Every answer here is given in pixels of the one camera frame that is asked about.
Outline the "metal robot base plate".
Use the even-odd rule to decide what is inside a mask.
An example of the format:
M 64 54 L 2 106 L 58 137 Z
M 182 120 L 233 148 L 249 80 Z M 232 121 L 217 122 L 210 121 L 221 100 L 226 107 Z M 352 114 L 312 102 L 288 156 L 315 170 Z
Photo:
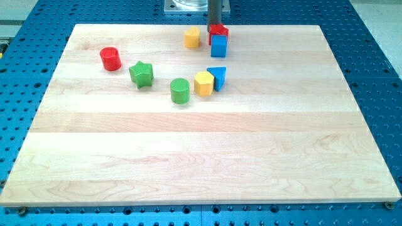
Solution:
M 163 0 L 164 14 L 204 14 L 208 0 Z

